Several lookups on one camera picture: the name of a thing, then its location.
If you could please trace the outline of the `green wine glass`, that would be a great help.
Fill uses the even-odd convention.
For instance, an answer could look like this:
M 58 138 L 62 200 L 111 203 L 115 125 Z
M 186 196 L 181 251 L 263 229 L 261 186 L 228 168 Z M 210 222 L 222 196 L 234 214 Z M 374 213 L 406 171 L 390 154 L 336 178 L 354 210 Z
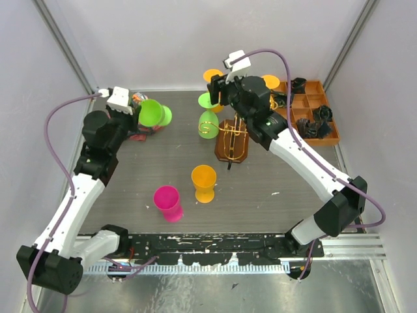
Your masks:
M 199 117 L 198 133 L 207 140 L 215 138 L 218 133 L 219 120 L 213 109 L 218 107 L 218 104 L 212 104 L 210 93 L 206 92 L 199 96 L 198 104 L 205 110 Z
M 144 127 L 166 127 L 172 120 L 171 110 L 156 100 L 143 100 L 140 108 L 138 122 Z

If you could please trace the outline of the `gold wire wine glass rack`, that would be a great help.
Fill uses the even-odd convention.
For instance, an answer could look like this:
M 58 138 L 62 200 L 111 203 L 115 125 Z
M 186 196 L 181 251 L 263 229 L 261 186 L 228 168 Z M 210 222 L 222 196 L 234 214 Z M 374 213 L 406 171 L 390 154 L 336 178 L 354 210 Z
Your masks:
M 232 119 L 219 122 L 218 129 L 218 135 L 213 138 L 216 140 L 214 154 L 230 170 L 233 164 L 241 164 L 248 157 L 248 131 L 237 113 Z

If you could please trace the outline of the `pink wine glass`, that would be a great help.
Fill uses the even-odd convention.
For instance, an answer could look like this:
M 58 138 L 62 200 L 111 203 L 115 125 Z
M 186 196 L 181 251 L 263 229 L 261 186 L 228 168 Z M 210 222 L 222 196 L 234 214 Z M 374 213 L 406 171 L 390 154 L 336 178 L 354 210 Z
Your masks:
M 175 223 L 183 217 L 180 194 L 175 187 L 161 186 L 155 191 L 153 201 L 168 222 Z

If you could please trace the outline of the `orange wine glass front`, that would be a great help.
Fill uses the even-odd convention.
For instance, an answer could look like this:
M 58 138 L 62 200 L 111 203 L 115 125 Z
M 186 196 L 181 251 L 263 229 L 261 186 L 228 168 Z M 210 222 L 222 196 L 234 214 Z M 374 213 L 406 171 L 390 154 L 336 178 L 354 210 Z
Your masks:
M 201 203 L 209 203 L 214 199 L 216 184 L 216 171 L 209 165 L 196 166 L 191 174 L 192 183 L 195 187 L 195 198 Z

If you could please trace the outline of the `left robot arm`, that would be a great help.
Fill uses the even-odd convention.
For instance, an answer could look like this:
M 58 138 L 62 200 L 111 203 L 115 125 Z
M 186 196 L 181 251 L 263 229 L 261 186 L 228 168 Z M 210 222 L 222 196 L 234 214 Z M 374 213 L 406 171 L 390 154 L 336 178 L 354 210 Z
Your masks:
M 29 284 L 70 295 L 84 270 L 106 257 L 124 258 L 130 252 L 128 230 L 107 224 L 76 246 L 76 237 L 96 199 L 117 167 L 117 151 L 137 128 L 138 111 L 107 107 L 83 120 L 83 147 L 70 188 L 47 228 L 31 246 L 21 246 L 17 262 Z

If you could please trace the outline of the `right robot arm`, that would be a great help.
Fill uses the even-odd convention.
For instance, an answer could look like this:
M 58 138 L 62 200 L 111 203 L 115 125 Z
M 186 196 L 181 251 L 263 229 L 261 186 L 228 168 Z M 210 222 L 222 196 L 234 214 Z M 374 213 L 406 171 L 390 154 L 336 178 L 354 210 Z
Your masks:
M 316 192 L 323 206 L 285 234 L 285 248 L 294 257 L 322 236 L 337 237 L 364 211 L 367 183 L 351 179 L 315 152 L 284 118 L 270 107 L 270 89 L 258 76 L 213 75 L 207 85 L 212 104 L 231 106 L 250 138 L 294 169 Z

